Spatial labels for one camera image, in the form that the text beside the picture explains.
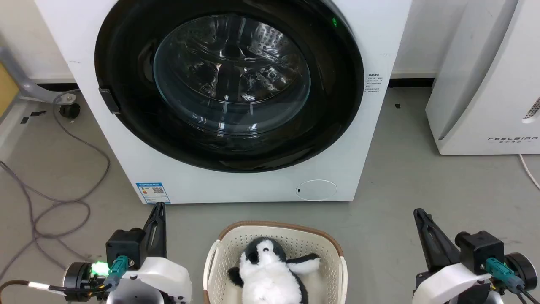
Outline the black white penguin plush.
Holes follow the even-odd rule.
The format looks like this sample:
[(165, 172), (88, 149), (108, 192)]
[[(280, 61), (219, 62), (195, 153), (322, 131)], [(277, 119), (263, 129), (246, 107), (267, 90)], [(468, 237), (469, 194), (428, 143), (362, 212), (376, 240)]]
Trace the black white penguin plush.
[(242, 304), (308, 304), (301, 275), (318, 271), (320, 262), (316, 253), (287, 258), (278, 241), (262, 236), (249, 242), (227, 275), (242, 288)]

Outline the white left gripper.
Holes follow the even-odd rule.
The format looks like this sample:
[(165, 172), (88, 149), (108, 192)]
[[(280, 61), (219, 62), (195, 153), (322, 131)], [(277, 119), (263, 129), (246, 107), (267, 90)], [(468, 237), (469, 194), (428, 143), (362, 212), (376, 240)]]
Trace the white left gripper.
[(144, 227), (146, 258), (135, 271), (127, 271), (106, 304), (190, 304), (192, 282), (183, 266), (167, 259), (167, 223), (164, 202), (156, 205), (156, 218), (150, 216)]

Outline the white standing appliance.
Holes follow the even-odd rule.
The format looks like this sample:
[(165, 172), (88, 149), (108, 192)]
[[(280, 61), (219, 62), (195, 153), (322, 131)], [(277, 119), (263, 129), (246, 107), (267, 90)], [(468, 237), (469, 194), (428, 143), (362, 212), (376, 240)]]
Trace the white standing appliance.
[(540, 0), (469, 0), (426, 114), (442, 155), (540, 155)]

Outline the yellow wooden panel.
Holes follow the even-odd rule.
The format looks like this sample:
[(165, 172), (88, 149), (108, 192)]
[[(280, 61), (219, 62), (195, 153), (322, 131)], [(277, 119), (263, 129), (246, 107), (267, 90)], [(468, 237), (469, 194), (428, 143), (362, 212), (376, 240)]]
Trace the yellow wooden panel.
[(0, 121), (10, 111), (19, 87), (8, 70), (0, 62)]

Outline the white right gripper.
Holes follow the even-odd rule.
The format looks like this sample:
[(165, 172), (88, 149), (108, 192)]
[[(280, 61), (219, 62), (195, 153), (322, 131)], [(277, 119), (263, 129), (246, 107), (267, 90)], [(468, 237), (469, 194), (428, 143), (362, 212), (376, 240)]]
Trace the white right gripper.
[(477, 281), (491, 277), (489, 273), (475, 274), (463, 264), (458, 264), (458, 248), (424, 209), (415, 209), (413, 217), (427, 270), (430, 273), (438, 271), (419, 285), (413, 294), (413, 304), (444, 304), (475, 285)]

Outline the cream laundry basket brown rim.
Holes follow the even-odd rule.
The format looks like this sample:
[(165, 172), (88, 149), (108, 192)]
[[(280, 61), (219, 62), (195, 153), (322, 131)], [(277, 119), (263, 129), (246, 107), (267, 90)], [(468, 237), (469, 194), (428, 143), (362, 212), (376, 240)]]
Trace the cream laundry basket brown rim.
[(204, 304), (241, 304), (241, 289), (230, 281), (227, 271), (237, 265), (248, 243), (261, 236), (278, 241), (289, 258), (320, 256), (319, 270), (302, 277), (309, 304), (346, 304), (348, 270), (339, 243), (318, 229), (270, 221), (241, 221), (221, 231), (205, 261)]

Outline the white washing machine body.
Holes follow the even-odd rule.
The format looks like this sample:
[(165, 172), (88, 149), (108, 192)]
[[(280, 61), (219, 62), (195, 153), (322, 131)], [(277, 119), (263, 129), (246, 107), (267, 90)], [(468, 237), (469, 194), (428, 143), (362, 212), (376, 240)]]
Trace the white washing machine body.
[[(359, 110), (343, 135), (322, 153), (291, 167), (258, 173), (211, 171), (168, 157), (135, 136), (110, 112), (99, 91), (96, 40), (118, 0), (34, 0), (62, 57), (123, 171), (135, 184), (160, 182), (172, 204), (292, 202), (301, 183), (324, 179), (337, 185), (326, 201), (352, 201), (413, 0), (323, 0), (353, 33), (364, 81)], [(365, 94), (366, 75), (384, 75), (378, 94)]]

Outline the grey metal stand leg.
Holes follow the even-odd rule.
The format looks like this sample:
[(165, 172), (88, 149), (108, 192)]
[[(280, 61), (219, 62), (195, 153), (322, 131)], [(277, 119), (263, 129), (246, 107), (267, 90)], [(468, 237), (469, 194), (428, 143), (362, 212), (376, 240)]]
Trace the grey metal stand leg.
[(79, 89), (72, 89), (66, 92), (54, 92), (46, 88), (42, 88), (33, 80), (29, 79), (22, 67), (17, 63), (11, 52), (0, 46), (0, 67), (2, 67), (10, 79), (15, 82), (19, 89), (19, 98), (29, 101), (37, 101), (42, 103), (71, 105), (75, 103), (76, 94)]

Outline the small printed warning label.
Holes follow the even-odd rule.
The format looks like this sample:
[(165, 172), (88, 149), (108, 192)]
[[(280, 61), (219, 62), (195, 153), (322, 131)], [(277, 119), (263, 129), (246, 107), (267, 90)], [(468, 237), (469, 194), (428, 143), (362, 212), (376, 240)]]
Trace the small printed warning label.
[(364, 82), (365, 94), (378, 94), (383, 86), (384, 75), (380, 73), (369, 73)]

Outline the black caster wheel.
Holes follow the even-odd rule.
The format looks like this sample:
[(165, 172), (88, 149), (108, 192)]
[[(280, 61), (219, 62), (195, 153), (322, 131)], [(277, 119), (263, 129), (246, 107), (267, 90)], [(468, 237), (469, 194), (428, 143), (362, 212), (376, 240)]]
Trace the black caster wheel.
[(62, 104), (59, 108), (59, 114), (66, 119), (77, 119), (81, 111), (81, 106), (77, 103), (70, 105)]

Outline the blue energy label sticker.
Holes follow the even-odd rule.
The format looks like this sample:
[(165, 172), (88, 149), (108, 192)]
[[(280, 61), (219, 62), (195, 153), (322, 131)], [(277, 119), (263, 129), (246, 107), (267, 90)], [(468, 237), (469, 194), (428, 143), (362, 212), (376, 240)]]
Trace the blue energy label sticker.
[(160, 182), (145, 182), (135, 184), (143, 204), (171, 204), (169, 196)]

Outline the black round washer door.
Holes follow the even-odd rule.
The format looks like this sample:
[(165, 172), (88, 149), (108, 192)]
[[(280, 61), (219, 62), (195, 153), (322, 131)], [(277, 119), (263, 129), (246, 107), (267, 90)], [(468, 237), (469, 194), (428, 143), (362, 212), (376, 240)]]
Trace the black round washer door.
[(363, 94), (353, 33), (323, 0), (118, 0), (94, 62), (127, 129), (211, 171), (313, 158), (351, 125)]

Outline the round white filter cover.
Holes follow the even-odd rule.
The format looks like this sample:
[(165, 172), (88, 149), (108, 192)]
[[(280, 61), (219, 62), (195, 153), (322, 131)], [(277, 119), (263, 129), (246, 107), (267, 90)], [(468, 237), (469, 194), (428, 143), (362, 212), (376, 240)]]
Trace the round white filter cover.
[(298, 185), (295, 194), (305, 201), (324, 201), (334, 196), (337, 190), (337, 185), (331, 181), (314, 179)]

